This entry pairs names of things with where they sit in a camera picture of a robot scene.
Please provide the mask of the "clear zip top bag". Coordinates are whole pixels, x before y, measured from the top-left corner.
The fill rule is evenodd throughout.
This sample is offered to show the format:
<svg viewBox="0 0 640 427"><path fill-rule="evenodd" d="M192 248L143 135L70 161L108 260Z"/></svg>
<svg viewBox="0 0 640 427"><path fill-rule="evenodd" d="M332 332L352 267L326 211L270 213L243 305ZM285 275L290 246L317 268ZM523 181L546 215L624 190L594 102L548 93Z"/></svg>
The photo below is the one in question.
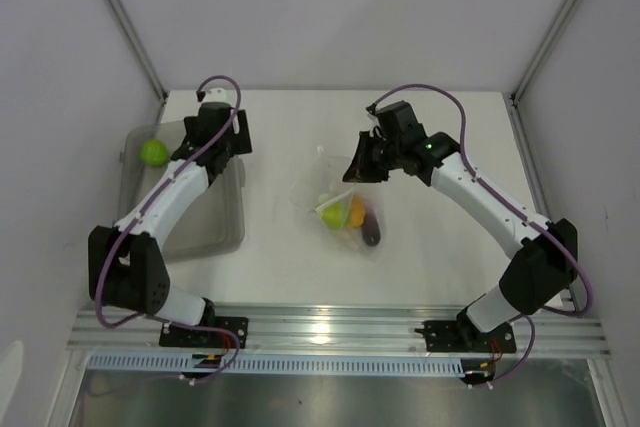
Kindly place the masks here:
<svg viewBox="0 0 640 427"><path fill-rule="evenodd" d="M347 157L317 146L297 171L289 199L300 226L323 249L373 262L384 246L383 202L375 186L343 180L349 166Z"/></svg>

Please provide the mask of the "orange toy lemon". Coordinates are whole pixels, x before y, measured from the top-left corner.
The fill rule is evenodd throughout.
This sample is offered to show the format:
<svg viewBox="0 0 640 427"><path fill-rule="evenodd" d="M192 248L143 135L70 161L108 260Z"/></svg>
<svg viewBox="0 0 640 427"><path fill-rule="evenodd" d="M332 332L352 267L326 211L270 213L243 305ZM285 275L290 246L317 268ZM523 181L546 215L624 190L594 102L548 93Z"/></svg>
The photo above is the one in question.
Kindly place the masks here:
<svg viewBox="0 0 640 427"><path fill-rule="evenodd" d="M354 196L351 199L346 226L349 228L359 228L364 224L365 217L365 203L359 197Z"/></svg>

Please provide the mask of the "yellow-green toy pear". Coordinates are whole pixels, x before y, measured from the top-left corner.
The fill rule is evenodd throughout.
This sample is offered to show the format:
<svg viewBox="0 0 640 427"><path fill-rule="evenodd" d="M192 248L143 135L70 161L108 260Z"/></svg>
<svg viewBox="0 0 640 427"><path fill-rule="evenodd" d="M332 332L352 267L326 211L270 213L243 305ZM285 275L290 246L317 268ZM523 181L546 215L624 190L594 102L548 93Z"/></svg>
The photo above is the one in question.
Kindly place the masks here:
<svg viewBox="0 0 640 427"><path fill-rule="evenodd" d="M342 230L346 226L349 207L348 200L334 202L322 209L320 218L329 230Z"/></svg>

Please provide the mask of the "green toy fruit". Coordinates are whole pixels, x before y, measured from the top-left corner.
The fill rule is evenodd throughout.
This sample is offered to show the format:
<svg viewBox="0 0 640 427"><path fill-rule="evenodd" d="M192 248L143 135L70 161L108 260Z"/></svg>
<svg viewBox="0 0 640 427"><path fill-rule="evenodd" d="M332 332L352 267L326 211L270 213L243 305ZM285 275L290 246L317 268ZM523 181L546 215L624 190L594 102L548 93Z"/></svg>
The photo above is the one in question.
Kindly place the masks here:
<svg viewBox="0 0 640 427"><path fill-rule="evenodd" d="M162 167L168 162L169 153L162 141L148 139L141 145L139 158L147 166Z"/></svg>

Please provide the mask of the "purple toy eggplant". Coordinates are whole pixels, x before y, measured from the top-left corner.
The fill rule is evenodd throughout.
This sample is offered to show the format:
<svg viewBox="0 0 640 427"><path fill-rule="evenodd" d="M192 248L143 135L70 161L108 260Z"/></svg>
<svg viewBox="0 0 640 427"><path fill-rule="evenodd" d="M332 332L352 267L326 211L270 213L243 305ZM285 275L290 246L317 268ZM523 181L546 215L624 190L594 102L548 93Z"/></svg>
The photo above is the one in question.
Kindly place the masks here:
<svg viewBox="0 0 640 427"><path fill-rule="evenodd" d="M362 240L368 247L376 247L381 241L381 229L373 211L367 211L360 226Z"/></svg>

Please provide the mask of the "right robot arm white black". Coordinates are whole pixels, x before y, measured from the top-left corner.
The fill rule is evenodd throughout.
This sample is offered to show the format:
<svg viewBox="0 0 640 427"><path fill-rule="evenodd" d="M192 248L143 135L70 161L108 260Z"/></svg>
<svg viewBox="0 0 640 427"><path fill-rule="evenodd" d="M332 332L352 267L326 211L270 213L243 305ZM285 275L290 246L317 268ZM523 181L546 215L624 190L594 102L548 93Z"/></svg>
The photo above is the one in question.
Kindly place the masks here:
<svg viewBox="0 0 640 427"><path fill-rule="evenodd" d="M377 124L360 132L344 181L385 182L393 170L415 176L469 214L509 260L497 286L458 314L464 348L481 349L496 328L541 310L577 278L577 231L569 221L553 223L516 204L471 165L461 143L444 132L427 134L409 103L367 111Z"/></svg>

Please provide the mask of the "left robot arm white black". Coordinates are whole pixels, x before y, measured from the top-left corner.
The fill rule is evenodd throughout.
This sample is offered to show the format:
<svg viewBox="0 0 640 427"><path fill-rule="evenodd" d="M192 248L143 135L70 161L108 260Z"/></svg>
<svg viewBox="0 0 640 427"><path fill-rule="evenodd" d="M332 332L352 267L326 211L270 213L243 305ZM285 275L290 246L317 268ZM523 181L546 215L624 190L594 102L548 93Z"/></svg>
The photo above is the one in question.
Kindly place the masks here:
<svg viewBox="0 0 640 427"><path fill-rule="evenodd" d="M163 257L171 231L188 208L236 156L252 151L247 115L239 106L205 102L183 120L185 134L153 189L111 227L97 226L88 237L89 295L99 322L116 328L106 306L154 317L182 327L197 347L216 337L212 301L173 286Z"/></svg>

